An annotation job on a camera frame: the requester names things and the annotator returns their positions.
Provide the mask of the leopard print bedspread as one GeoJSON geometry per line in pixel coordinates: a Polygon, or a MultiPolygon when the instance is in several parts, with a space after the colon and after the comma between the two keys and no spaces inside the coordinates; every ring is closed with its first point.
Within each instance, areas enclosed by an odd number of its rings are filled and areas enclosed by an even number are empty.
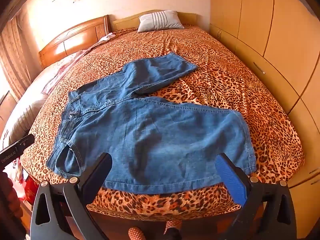
{"type": "MultiPolygon", "coordinates": [[[[238,111],[248,126],[256,159],[255,171],[247,175],[272,184],[291,179],[303,165],[304,154],[289,117],[247,66],[216,39],[193,26],[148,33],[120,30],[82,57],[54,88],[30,130],[35,142],[21,158],[28,174],[36,182],[57,184],[69,179],[47,167],[69,92],[114,74],[132,61],[170,53],[196,65],[196,70],[153,95],[174,103],[238,111]]],[[[115,217],[164,221],[220,215],[239,209],[239,205],[220,181],[200,189],[164,194],[134,194],[103,186],[88,208],[115,217]]]]}

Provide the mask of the light wooden headboard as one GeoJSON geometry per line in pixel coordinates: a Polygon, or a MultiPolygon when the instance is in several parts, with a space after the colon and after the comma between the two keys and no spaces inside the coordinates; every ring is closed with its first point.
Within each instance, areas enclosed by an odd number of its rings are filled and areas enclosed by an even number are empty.
{"type": "Polygon", "coordinates": [[[137,32],[165,29],[184,29],[184,25],[197,25],[198,16],[193,13],[176,12],[173,10],[150,10],[110,21],[113,31],[138,28],[137,32]]]}

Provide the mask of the beige wooden wardrobe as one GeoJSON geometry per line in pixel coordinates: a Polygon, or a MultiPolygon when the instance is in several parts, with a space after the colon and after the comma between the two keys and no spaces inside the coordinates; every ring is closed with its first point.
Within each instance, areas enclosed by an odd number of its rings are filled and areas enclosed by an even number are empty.
{"type": "Polygon", "coordinates": [[[303,146],[289,181],[297,236],[319,232],[319,18],[312,0],[210,0],[209,32],[264,82],[303,146]]]}

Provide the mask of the pink floral blanket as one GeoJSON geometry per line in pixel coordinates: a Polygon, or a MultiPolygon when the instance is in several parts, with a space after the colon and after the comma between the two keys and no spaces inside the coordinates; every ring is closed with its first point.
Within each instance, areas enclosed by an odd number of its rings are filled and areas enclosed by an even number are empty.
{"type": "Polygon", "coordinates": [[[67,72],[94,48],[114,37],[114,33],[109,33],[88,49],[73,53],[43,70],[28,87],[9,116],[1,135],[1,149],[26,136],[48,96],[67,72]]]}

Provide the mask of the blue denim pants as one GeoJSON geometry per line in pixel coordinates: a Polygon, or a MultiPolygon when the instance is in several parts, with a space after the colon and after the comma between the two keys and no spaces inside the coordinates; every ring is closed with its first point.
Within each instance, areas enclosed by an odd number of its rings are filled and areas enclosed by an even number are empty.
{"type": "Polygon", "coordinates": [[[153,93],[196,65],[181,56],[139,59],[68,93],[47,167],[70,178],[102,153],[112,157],[103,186],[134,194],[200,189],[221,181],[215,157],[225,153],[246,174],[256,169],[241,113],[174,103],[153,93]]]}

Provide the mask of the grey striped pillow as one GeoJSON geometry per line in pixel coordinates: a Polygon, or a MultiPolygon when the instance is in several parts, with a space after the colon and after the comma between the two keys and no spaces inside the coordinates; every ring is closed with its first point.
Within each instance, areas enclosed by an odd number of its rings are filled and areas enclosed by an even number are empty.
{"type": "Polygon", "coordinates": [[[184,29],[177,12],[173,10],[145,14],[139,16],[139,21],[138,33],[154,30],[184,29]]]}

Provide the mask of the beige curtain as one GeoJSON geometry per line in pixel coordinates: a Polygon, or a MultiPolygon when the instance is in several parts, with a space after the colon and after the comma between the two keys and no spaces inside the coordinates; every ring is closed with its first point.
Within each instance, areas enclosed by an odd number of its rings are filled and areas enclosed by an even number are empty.
{"type": "Polygon", "coordinates": [[[1,32],[1,68],[10,94],[18,102],[31,85],[31,77],[16,16],[6,23],[1,32]]]}

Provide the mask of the red bag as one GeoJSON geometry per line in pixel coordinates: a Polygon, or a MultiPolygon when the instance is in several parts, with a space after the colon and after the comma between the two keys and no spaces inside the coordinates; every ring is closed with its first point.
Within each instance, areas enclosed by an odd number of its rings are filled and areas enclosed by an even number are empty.
{"type": "Polygon", "coordinates": [[[33,205],[35,202],[36,194],[39,185],[30,176],[22,181],[15,181],[14,189],[18,198],[26,200],[29,204],[33,205]]]}

